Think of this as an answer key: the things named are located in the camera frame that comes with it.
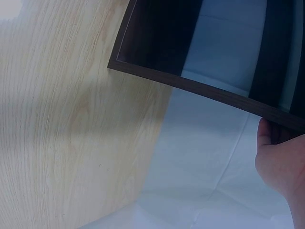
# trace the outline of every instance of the light wood grain surface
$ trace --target light wood grain surface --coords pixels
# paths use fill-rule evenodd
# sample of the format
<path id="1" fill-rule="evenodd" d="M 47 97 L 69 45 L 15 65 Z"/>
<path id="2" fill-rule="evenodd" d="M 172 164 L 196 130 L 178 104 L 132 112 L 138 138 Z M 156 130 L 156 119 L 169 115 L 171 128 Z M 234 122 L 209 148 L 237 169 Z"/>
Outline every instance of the light wood grain surface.
<path id="1" fill-rule="evenodd" d="M 24 0 L 0 21 L 1 229 L 77 228 L 136 199 L 171 89 L 107 70 L 127 4 Z"/>

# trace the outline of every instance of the white surface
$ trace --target white surface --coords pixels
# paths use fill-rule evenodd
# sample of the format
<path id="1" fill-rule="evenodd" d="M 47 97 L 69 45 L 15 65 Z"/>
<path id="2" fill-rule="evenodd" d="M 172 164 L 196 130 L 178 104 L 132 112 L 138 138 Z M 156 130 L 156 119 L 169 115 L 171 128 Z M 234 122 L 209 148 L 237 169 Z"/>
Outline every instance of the white surface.
<path id="1" fill-rule="evenodd" d="M 204 0 L 182 77 L 247 96 L 265 11 L 266 0 Z"/>
<path id="2" fill-rule="evenodd" d="M 137 203 L 83 229 L 292 229 L 254 167 L 258 122 L 174 89 Z"/>

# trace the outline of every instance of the dark stripe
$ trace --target dark stripe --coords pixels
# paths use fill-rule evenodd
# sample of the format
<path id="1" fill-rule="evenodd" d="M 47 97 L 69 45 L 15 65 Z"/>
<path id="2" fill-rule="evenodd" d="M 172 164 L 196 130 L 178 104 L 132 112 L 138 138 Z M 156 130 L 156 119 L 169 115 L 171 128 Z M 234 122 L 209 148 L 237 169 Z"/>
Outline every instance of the dark stripe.
<path id="1" fill-rule="evenodd" d="M 293 1 L 268 0 L 261 49 L 249 98 L 278 107 L 289 61 Z"/>

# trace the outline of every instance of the dark brown frame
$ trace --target dark brown frame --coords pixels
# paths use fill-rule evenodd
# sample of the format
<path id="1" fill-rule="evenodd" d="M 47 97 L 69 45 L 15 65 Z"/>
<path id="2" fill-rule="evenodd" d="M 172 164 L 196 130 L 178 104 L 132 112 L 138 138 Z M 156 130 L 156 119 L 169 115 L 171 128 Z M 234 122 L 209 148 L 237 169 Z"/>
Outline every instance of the dark brown frame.
<path id="1" fill-rule="evenodd" d="M 130 0 L 129 2 L 125 16 L 122 20 L 122 24 L 118 31 L 118 35 L 109 60 L 108 68 L 195 93 L 264 117 L 270 121 L 284 125 L 296 131 L 305 133 L 305 119 L 284 112 L 275 107 L 203 83 L 182 78 L 178 75 L 120 61 L 118 57 L 121 52 L 124 39 L 128 39 L 128 37 L 125 37 L 125 34 L 129 26 L 130 18 L 133 14 L 136 2 L 137 0 Z"/>

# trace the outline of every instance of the white sheet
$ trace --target white sheet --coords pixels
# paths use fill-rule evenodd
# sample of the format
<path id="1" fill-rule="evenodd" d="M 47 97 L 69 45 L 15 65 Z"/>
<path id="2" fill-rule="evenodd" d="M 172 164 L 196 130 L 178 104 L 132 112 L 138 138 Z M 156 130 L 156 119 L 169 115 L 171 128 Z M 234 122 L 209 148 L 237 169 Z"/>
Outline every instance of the white sheet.
<path id="1" fill-rule="evenodd" d="M 140 198 L 83 229 L 292 229 L 254 166 L 258 122 L 174 89 Z"/>

